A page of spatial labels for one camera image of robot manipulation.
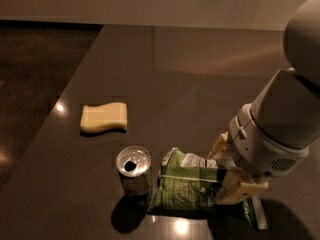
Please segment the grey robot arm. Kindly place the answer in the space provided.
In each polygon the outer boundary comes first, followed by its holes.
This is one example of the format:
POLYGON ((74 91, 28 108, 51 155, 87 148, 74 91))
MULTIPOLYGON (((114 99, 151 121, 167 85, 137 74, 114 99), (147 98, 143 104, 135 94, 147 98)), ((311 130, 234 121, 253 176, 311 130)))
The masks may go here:
POLYGON ((232 118, 209 156, 231 160, 214 202, 233 205, 258 195, 269 179, 288 175, 320 136, 320 0, 307 0, 283 41, 290 68, 279 70, 232 118))

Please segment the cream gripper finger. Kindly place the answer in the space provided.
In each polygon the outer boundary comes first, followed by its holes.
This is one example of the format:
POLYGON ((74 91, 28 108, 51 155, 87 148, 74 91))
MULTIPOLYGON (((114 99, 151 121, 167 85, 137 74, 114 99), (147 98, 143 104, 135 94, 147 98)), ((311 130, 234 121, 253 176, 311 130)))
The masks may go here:
POLYGON ((253 177, 238 167, 231 167, 215 196, 217 205, 233 205, 259 195, 269 187, 267 180, 253 177))
POLYGON ((214 160, 232 160, 232 153, 230 151, 227 132, 218 136, 207 158, 214 160))

